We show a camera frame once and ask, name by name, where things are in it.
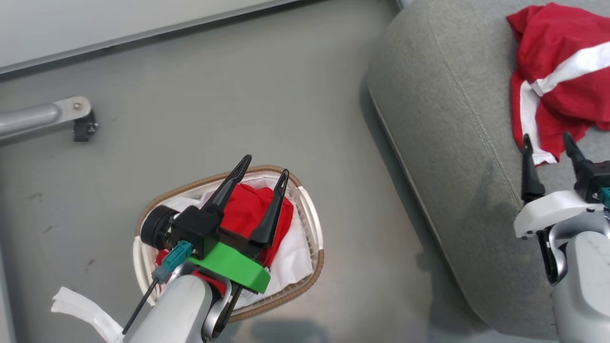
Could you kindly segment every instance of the stitching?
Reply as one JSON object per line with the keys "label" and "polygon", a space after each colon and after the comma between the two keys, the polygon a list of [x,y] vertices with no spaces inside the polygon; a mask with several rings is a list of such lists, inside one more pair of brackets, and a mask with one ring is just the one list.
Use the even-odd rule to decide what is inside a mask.
{"label": "stitching", "polygon": [[506,188],[506,190],[508,191],[508,193],[511,195],[511,201],[512,204],[516,207],[516,208],[521,208],[522,205],[520,205],[520,203],[518,201],[516,201],[515,199],[518,198],[516,195],[518,194],[514,184],[512,183],[512,180],[510,178],[510,176],[508,176],[508,173],[506,172],[506,169],[504,167],[504,164],[502,163],[502,161],[500,160],[500,157],[498,155],[498,152],[496,151],[495,147],[493,146],[493,143],[491,142],[491,139],[489,139],[489,135],[487,133],[487,131],[485,130],[485,127],[483,126],[483,123],[481,122],[481,119],[479,118],[479,116],[476,114],[473,106],[470,104],[470,98],[468,97],[468,94],[466,94],[466,92],[464,91],[464,89],[462,88],[461,84],[458,82],[458,80],[455,78],[453,72],[451,72],[450,68],[449,68],[449,63],[447,63],[447,60],[445,58],[445,56],[443,55],[440,47],[439,47],[439,43],[436,39],[436,34],[434,34],[434,31],[432,29],[432,22],[430,20],[430,16],[428,17],[428,27],[429,27],[429,31],[430,34],[432,36],[432,39],[434,41],[434,46],[436,47],[437,52],[439,53],[439,56],[441,57],[442,61],[443,61],[443,69],[445,70],[445,74],[451,79],[452,83],[451,85],[453,86],[453,88],[455,89],[455,91],[460,94],[460,100],[462,101],[462,104],[464,105],[464,107],[466,107],[468,109],[468,112],[470,113],[470,119],[472,120],[477,133],[479,135],[479,139],[481,141],[481,143],[483,143],[483,146],[485,146],[485,150],[487,151],[487,155],[489,156],[489,158],[491,158],[493,164],[496,166],[496,168],[499,171],[499,176],[500,179],[502,180],[502,183],[504,184],[504,188]]}

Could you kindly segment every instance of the fabric upholstery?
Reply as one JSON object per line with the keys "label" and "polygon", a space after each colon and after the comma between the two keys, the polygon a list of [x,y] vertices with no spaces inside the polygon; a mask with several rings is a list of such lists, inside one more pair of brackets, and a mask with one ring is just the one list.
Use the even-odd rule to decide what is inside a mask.
{"label": "fabric upholstery", "polygon": [[[610,16],[607,0],[568,0]],[[537,243],[515,238],[520,153],[511,133],[516,42],[506,16],[528,0],[416,0],[390,25],[368,75],[371,95],[473,310],[501,333],[556,338]],[[580,142],[610,159],[610,133]],[[547,191],[575,181],[569,159],[539,168]]]}

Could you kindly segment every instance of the laundry basket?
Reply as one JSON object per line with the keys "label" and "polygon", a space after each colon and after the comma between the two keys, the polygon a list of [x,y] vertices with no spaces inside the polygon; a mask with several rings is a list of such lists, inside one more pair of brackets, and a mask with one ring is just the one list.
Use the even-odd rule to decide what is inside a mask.
{"label": "laundry basket", "polygon": [[[249,184],[254,188],[260,188],[261,184],[266,182],[272,181],[271,183],[274,184],[279,179],[282,171],[282,168],[272,165],[252,167],[246,172],[246,175],[242,179],[242,183]],[[155,261],[157,259],[157,254],[159,253],[157,249],[143,244],[140,240],[140,230],[146,216],[157,206],[167,204],[177,198],[190,198],[193,199],[193,201],[202,200],[203,195],[211,193],[218,188],[228,174],[229,173],[224,173],[211,176],[209,178],[178,187],[177,189],[171,190],[157,197],[146,207],[138,221],[133,245],[135,276],[142,294],[146,292],[153,281],[151,278],[151,273],[155,269]],[[322,265],[324,263],[324,249],[320,220],[309,194],[301,185],[299,179],[292,174],[290,174],[285,197],[295,207],[296,216],[293,216],[292,220],[293,222],[295,220],[300,221],[300,227],[302,227],[305,239],[307,241],[307,246],[309,248],[311,270],[313,272],[303,279],[289,284],[277,293],[265,296],[265,298],[258,300],[255,303],[234,310],[231,315],[232,322],[256,316],[257,314],[269,311],[283,305],[284,303],[287,303],[288,301],[307,291],[320,276]],[[148,298],[148,303],[151,306],[154,306],[158,296],[159,289],[155,289]]]}

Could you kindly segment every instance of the green bracket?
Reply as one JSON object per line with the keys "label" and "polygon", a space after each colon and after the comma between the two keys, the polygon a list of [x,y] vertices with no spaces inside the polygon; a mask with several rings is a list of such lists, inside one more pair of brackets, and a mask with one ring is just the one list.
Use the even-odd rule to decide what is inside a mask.
{"label": "green bracket", "polygon": [[262,265],[223,243],[217,243],[204,259],[191,257],[188,260],[261,294],[265,293],[271,280],[271,275]]}

